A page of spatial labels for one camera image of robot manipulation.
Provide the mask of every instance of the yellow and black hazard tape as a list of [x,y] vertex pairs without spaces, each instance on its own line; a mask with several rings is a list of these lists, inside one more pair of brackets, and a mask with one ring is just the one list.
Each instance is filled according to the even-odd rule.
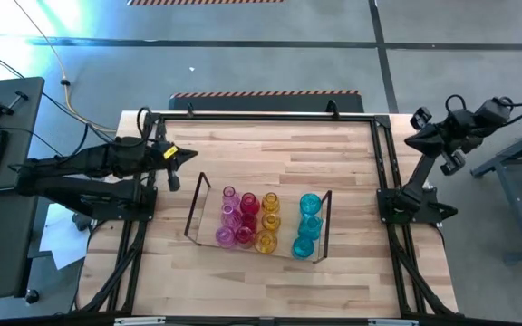
[[175,98],[203,98],[203,97],[242,97],[242,96],[290,96],[290,95],[360,95],[360,91],[210,91],[210,92],[185,92],[175,93],[170,96]]
[[284,0],[129,0],[128,5],[230,5],[282,2]]

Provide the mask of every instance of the white cable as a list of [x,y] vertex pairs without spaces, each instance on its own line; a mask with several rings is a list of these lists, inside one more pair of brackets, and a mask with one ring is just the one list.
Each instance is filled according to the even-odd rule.
[[[43,36],[43,38],[45,39],[45,41],[47,42],[47,44],[50,46],[50,48],[52,48],[52,51],[53,51],[53,54],[55,55],[55,58],[58,60],[58,63],[60,64],[60,68],[62,69],[62,81],[67,81],[69,82],[68,80],[68,76],[66,75],[65,73],[65,69],[63,67],[63,62],[62,62],[62,59],[60,58],[60,55],[58,54],[58,52],[55,51],[55,48],[53,48],[53,45],[52,43],[50,42],[50,40],[48,40],[47,36],[45,36],[44,32],[37,26],[37,24],[34,22],[34,20],[32,19],[32,17],[30,17],[30,15],[24,10],[23,7],[21,7],[21,5],[19,5],[19,3],[17,2],[17,0],[14,0],[15,4],[19,7],[19,9],[21,9],[22,12],[24,12],[25,16],[27,17],[27,19],[29,19],[30,22],[32,22],[32,24],[34,25],[34,27],[37,29],[37,31]],[[68,106],[68,110],[70,111],[70,113],[79,121],[83,122],[83,123],[90,123],[95,129],[97,130],[101,130],[101,131],[104,131],[104,132],[116,132],[115,129],[110,129],[110,128],[106,128],[100,124],[97,124],[93,121],[90,121],[90,120],[87,120],[86,118],[84,118],[82,115],[80,115],[80,113],[78,113],[78,111],[76,111],[73,107],[72,107],[72,99],[70,97],[70,92],[68,91],[68,85],[65,84],[65,83],[62,83],[62,86],[63,86],[63,92],[65,94],[65,103],[67,104]]]

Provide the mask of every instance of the gray floor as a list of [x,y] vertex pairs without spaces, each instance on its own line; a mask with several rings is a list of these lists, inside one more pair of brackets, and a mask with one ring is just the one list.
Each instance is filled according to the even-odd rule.
[[[69,37],[163,40],[374,41],[367,0],[286,0],[271,5],[127,7],[116,0],[22,1],[49,34]],[[522,43],[522,0],[378,0],[387,42]],[[0,34],[37,35],[13,3],[0,5]],[[387,112],[380,63],[368,49],[238,49],[58,47],[74,84],[73,105],[90,119],[115,127],[122,110],[163,110],[177,91],[359,89],[366,112]],[[522,52],[389,51],[402,113],[427,106],[444,118],[444,100],[463,95],[471,108],[507,95],[522,101]],[[0,58],[27,76],[43,76],[45,90],[62,99],[61,74],[47,47],[0,37]],[[11,75],[0,67],[0,79]],[[43,101],[35,132],[61,152],[82,126]],[[445,225],[447,256],[461,312],[522,321],[522,264],[505,266],[502,254],[522,249],[517,226],[494,175],[472,179],[475,167],[522,135],[522,122],[500,130],[446,178],[433,171],[441,201],[459,208]],[[87,145],[97,144],[89,138]],[[31,155],[51,155],[37,141]],[[31,285],[42,300],[26,307],[0,299],[0,318],[66,312],[77,265],[55,271],[36,260]]]

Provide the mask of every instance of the white paper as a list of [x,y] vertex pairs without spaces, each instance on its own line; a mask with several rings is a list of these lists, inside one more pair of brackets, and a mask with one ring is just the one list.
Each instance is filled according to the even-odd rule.
[[52,251],[59,270],[86,256],[90,230],[78,231],[73,212],[59,204],[51,204],[47,213],[40,251]]

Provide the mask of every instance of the wooden table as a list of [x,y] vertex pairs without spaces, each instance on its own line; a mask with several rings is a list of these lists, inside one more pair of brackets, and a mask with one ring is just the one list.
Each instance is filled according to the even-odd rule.
[[[135,119],[135,111],[123,112],[118,134],[137,136]],[[420,158],[403,142],[413,134],[409,119],[409,115],[391,115],[403,182]],[[179,192],[170,193],[166,173],[158,174],[157,211],[146,235],[134,314],[400,315],[388,236],[375,200],[379,185],[369,124],[177,120],[167,122],[167,132],[168,140],[197,150],[198,156],[181,167]],[[329,257],[312,264],[194,245],[183,231],[201,171],[213,185],[270,185],[308,192],[332,189]],[[106,223],[91,240],[80,280],[81,305],[112,272],[121,228],[122,222]],[[426,225],[413,225],[412,234],[420,272],[456,311],[439,234]],[[415,309],[410,279],[406,284]],[[124,287],[120,293],[123,298]]]

